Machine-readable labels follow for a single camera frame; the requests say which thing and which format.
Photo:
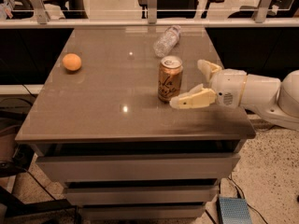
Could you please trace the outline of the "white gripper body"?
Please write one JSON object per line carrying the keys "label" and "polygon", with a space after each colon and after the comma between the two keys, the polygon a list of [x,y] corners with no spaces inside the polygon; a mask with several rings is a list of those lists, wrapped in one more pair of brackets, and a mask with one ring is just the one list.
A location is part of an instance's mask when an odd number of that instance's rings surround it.
{"label": "white gripper body", "polygon": [[242,70],[224,69],[215,73],[209,81],[209,86],[217,94],[216,104],[238,107],[246,79],[247,73]]}

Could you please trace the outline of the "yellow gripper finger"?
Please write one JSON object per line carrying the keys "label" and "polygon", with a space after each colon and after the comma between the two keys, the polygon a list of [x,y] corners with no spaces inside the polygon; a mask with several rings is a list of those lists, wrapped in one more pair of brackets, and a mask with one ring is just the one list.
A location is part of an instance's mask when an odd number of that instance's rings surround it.
{"label": "yellow gripper finger", "polygon": [[206,60],[198,60],[197,67],[206,78],[206,81],[209,81],[214,74],[222,70],[221,66]]}
{"label": "yellow gripper finger", "polygon": [[203,84],[197,85],[188,92],[173,97],[169,104],[175,109],[191,109],[208,107],[216,102],[217,94]]}

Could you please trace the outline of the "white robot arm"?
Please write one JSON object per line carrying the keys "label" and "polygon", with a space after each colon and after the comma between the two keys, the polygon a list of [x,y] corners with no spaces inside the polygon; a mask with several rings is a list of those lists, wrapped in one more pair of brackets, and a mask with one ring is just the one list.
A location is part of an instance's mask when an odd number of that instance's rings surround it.
{"label": "white robot arm", "polygon": [[175,109],[203,108],[217,104],[229,108],[243,107],[263,120],[291,130],[299,130],[298,71],[283,80],[247,74],[243,70],[222,69],[199,60],[198,69],[208,87],[197,85],[170,100]]}

